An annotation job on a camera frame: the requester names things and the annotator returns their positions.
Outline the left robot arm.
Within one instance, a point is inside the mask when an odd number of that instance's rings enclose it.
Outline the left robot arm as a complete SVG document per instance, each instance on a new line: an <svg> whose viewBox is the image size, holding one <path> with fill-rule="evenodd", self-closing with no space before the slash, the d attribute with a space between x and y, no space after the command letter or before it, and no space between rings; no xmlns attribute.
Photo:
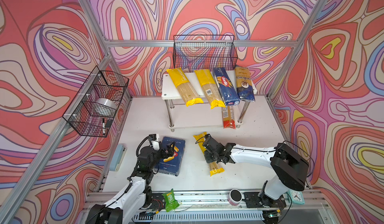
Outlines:
<svg viewBox="0 0 384 224"><path fill-rule="evenodd" d="M162 159L173 157L176 143L173 141L162 148L160 141L152 141L149 146L137 148L137 163L128 184L103 205L94 205L87 216L87 224L127 224L141 208L152 203L150 183L154 177L154 167Z"/></svg>

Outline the silver tape roll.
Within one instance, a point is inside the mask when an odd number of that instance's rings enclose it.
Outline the silver tape roll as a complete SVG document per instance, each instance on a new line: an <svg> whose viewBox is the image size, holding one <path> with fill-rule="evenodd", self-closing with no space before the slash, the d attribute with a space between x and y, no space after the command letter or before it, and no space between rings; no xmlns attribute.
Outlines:
<svg viewBox="0 0 384 224"><path fill-rule="evenodd" d="M117 105L107 98L99 98L94 104L94 111L103 117L113 117L117 111Z"/></svg>

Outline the black marker pen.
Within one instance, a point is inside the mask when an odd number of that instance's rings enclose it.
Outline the black marker pen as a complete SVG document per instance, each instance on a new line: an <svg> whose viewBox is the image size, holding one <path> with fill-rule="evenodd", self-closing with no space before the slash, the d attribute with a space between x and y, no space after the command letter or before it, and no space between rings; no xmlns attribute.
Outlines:
<svg viewBox="0 0 384 224"><path fill-rule="evenodd" d="M103 136L106 135L106 126L105 126L105 119L103 118L102 119L102 132L103 132Z"/></svg>

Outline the clear blue spaghetti bag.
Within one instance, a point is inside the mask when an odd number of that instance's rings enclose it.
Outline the clear blue spaghetti bag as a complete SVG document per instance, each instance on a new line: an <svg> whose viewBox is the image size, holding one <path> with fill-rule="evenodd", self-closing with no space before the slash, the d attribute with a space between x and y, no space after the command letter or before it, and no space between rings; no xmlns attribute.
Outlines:
<svg viewBox="0 0 384 224"><path fill-rule="evenodd" d="M251 74L248 68L235 66L236 85L239 99L245 102L255 102Z"/></svg>

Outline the blue Barilla spaghetti box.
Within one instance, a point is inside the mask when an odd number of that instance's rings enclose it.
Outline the blue Barilla spaghetti box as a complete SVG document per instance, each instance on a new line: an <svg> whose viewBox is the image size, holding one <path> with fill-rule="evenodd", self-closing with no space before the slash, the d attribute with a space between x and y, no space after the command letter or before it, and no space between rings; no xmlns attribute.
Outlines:
<svg viewBox="0 0 384 224"><path fill-rule="evenodd" d="M240 103L240 98L231 82L227 71L223 67L213 69L215 81L218 84L219 92L226 106L234 106Z"/></svg>

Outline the green snack packet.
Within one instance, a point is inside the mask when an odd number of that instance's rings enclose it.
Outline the green snack packet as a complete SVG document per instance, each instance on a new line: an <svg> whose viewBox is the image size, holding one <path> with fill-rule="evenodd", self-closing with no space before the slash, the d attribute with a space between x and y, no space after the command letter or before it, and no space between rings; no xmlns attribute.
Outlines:
<svg viewBox="0 0 384 224"><path fill-rule="evenodd" d="M171 212L180 206L179 202L175 198L174 189L171 189L169 192L163 193L162 196L164 197L166 203L166 212Z"/></svg>

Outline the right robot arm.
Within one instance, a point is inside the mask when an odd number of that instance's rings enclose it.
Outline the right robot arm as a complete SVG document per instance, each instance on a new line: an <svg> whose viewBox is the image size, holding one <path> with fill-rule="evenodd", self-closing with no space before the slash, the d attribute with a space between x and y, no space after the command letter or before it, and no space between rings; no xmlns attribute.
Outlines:
<svg viewBox="0 0 384 224"><path fill-rule="evenodd" d="M256 197L258 206L277 207L284 193L290 190L302 192L305 189L309 163L285 143L268 148L235 143L222 145L206 134L202 146L206 149L204 155L208 163L251 163L274 170L273 178L264 183Z"/></svg>

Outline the teal alarm clock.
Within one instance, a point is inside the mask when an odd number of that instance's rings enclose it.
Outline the teal alarm clock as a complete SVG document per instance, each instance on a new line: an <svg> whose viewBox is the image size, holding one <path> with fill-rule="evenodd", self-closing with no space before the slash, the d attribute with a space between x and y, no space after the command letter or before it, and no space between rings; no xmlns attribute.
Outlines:
<svg viewBox="0 0 384 224"><path fill-rule="evenodd" d="M304 196L301 191L289 190L288 194L294 204L298 204L298 205L305 204Z"/></svg>

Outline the yellow Pastatime spaghetti bag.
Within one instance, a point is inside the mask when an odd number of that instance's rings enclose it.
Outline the yellow Pastatime spaghetti bag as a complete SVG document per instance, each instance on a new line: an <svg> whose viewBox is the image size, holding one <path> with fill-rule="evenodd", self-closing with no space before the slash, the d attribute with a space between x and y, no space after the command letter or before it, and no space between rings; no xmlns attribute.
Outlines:
<svg viewBox="0 0 384 224"><path fill-rule="evenodd" d="M207 149L203 146L206 138L205 136L207 135L207 132L203 132L201 134L198 134L198 135L194 135L194 138L196 140L195 144L198 144L204 157L205 157L205 160L207 162L207 164L209 165L209 168L210 168L210 176L213 176L213 175L216 175L216 174L220 174L220 173L223 173L225 170L221 167L221 165L215 161L211 161L209 162L209 152L207 151Z"/></svg>
<svg viewBox="0 0 384 224"><path fill-rule="evenodd" d="M202 98L200 98L181 68L168 69L167 73L170 75L171 80L182 97L182 100L185 102L186 107L203 103Z"/></svg>

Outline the blue Barilla rigatoni box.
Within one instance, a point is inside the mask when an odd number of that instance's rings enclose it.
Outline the blue Barilla rigatoni box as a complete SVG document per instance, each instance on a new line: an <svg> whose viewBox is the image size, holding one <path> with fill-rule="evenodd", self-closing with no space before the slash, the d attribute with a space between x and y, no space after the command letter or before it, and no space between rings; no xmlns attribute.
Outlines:
<svg viewBox="0 0 384 224"><path fill-rule="evenodd" d="M167 146L171 145L173 142L175 143L174 155L161 159L153 169L155 173L168 174L176 177L179 175L185 153L186 141L165 136L162 140L163 149L167 149Z"/></svg>

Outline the light blue stapler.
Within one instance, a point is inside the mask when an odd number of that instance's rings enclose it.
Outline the light blue stapler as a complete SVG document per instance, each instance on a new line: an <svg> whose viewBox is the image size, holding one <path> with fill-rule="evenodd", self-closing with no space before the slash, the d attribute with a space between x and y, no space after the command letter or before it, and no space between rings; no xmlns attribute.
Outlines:
<svg viewBox="0 0 384 224"><path fill-rule="evenodd" d="M120 169L120 166L122 164L125 154L126 154L126 147L122 144L118 144L109 166L110 172L117 172Z"/></svg>

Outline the red spaghetti bag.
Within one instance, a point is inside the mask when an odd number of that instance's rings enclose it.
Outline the red spaghetti bag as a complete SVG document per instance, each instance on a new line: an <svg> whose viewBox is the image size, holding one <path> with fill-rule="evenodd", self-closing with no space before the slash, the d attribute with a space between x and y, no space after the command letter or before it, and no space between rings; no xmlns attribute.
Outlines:
<svg viewBox="0 0 384 224"><path fill-rule="evenodd" d="M236 129L235 112L233 106L226 106L222 108L223 128Z"/></svg>

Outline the small round speaker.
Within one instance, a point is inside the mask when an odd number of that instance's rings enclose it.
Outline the small round speaker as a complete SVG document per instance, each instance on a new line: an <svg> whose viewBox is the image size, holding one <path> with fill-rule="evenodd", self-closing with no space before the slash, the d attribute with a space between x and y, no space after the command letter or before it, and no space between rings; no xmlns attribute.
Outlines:
<svg viewBox="0 0 384 224"><path fill-rule="evenodd" d="M232 206L238 206L240 204L240 202L242 201L242 194L239 190L237 189L232 189L230 192L229 192L229 196L228 196L228 202L229 204L231 204Z"/></svg>

